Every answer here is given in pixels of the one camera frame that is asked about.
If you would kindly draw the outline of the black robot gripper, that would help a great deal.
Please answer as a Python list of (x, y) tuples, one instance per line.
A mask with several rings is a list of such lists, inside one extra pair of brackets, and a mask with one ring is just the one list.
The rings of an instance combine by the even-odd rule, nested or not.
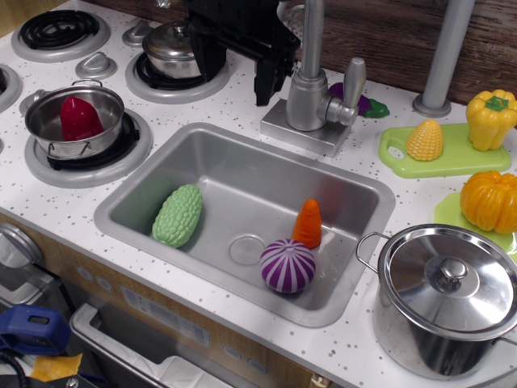
[(277, 15), (278, 1), (185, 1), (191, 49), (205, 81), (213, 80), (230, 49), (256, 62), (256, 105), (267, 106), (292, 74), (301, 41)]

